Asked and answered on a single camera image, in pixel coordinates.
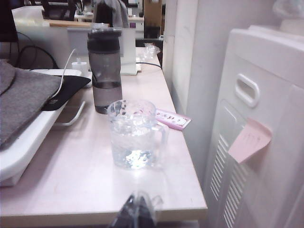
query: gray fabric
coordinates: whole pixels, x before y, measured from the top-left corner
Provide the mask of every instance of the gray fabric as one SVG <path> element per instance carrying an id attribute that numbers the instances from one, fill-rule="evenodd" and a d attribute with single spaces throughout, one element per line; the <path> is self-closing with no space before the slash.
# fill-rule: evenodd
<path id="1" fill-rule="evenodd" d="M 15 68 L 3 60 L 0 60 L 0 94 L 2 94 L 15 78 Z"/>
<path id="2" fill-rule="evenodd" d="M 104 3 L 112 9 L 113 27 L 129 28 L 128 10 L 123 1 L 121 1 L 121 0 L 97 0 L 95 5 L 97 6 L 99 3 Z M 94 11 L 93 22 L 95 22 L 96 13 L 97 12 Z"/>
<path id="3" fill-rule="evenodd" d="M 0 144 L 14 139 L 57 91 L 60 77 L 13 68 L 1 63 L 0 77 L 15 70 L 11 87 L 0 96 Z"/>

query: glass measuring pitcher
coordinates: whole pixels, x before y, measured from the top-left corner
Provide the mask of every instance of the glass measuring pitcher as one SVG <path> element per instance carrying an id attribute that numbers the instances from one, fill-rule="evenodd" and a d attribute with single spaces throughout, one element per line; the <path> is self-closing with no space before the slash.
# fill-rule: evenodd
<path id="1" fill-rule="evenodd" d="M 140 169 L 160 161 L 169 128 L 156 121 L 155 111 L 155 106 L 145 100 L 119 100 L 109 105 L 112 154 L 117 166 Z M 161 133 L 160 140 L 156 132 Z"/>

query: white cable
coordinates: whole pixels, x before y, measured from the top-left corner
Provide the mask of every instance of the white cable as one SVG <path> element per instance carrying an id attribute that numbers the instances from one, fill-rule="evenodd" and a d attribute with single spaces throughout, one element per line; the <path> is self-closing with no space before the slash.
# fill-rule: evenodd
<path id="1" fill-rule="evenodd" d="M 70 58 L 71 58 L 71 56 L 72 56 L 72 54 L 74 53 L 75 50 L 76 50 L 76 48 L 74 48 L 74 49 L 71 51 L 71 54 L 70 54 L 70 56 L 68 57 L 68 59 L 67 59 L 67 61 L 66 61 L 66 65 L 65 65 L 65 68 L 64 68 L 63 73 L 62 73 L 62 76 L 61 76 L 60 86 L 59 86 L 57 92 L 56 92 L 51 98 L 55 97 L 55 96 L 60 92 L 61 87 L 62 87 L 62 84 L 63 84 L 63 76 L 65 75 L 65 71 L 66 71 L 67 64 L 68 64 L 68 62 L 70 61 Z"/>
<path id="2" fill-rule="evenodd" d="M 82 6 L 82 12 L 83 12 L 83 14 L 85 14 L 84 4 L 83 4 L 82 0 L 80 0 L 80 1 L 81 1 L 81 6 Z"/>

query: water bottle lid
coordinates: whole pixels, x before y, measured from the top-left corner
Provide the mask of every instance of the water bottle lid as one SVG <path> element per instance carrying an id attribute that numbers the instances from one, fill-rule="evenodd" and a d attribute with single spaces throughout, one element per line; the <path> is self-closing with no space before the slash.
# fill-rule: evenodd
<path id="1" fill-rule="evenodd" d="M 93 29 L 88 33 L 87 48 L 92 53 L 112 54 L 119 52 L 118 37 L 122 34 L 118 29 Z"/>

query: gray water bottle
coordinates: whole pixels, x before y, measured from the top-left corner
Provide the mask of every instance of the gray water bottle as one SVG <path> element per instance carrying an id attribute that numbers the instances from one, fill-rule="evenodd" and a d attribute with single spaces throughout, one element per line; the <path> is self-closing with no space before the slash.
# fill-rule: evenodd
<path id="1" fill-rule="evenodd" d="M 87 48 L 92 70 L 95 110 L 106 114 L 109 104 L 121 100 L 120 47 L 121 30 L 93 29 L 88 33 Z"/>

